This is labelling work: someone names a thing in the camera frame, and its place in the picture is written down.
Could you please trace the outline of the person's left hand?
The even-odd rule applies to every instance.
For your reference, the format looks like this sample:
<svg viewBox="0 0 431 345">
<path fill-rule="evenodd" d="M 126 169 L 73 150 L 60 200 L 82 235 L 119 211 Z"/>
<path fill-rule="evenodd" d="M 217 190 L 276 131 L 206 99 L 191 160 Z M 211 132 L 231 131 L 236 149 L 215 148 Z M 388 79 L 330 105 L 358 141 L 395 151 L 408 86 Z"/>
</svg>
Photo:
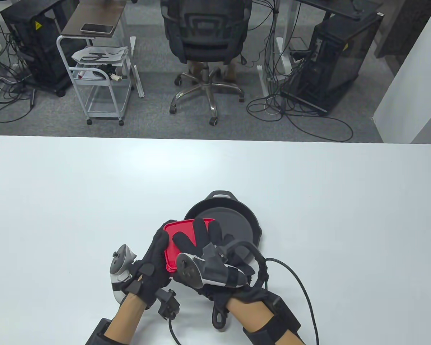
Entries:
<svg viewBox="0 0 431 345">
<path fill-rule="evenodd" d="M 155 233 L 151 245 L 141 260 L 132 265 L 132 277 L 121 286 L 124 294 L 139 297 L 149 309 L 156 301 L 156 292 L 171 282 L 171 275 L 166 269 L 164 252 L 168 247 L 169 236 L 164 227 L 176 220 L 168 220 Z"/>
</svg>

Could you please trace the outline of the person's right hand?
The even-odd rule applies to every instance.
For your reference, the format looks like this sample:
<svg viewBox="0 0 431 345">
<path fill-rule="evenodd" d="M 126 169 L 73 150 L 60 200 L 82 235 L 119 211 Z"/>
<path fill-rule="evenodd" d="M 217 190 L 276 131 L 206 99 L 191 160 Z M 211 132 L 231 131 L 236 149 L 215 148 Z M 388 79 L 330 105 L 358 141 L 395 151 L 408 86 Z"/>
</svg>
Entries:
<svg viewBox="0 0 431 345">
<path fill-rule="evenodd" d="M 203 248 L 209 243 L 219 246 L 233 240 L 233 237 L 230 235 L 222 236 L 222 228 L 217 221 L 212 221 L 209 225 L 206 225 L 202 218 L 197 218 L 192 221 L 191 225 L 195 238 L 194 242 L 181 231 L 176 232 L 172 237 L 173 243 L 181 253 L 202 257 Z M 194 290 L 210 301 L 213 301 L 215 309 L 223 315 L 228 314 L 227 305 L 230 299 L 250 304 L 263 302 L 268 298 L 268 293 L 265 289 L 259 286 L 249 286 L 248 283 L 239 288 L 204 284 L 200 289 Z"/>
</svg>

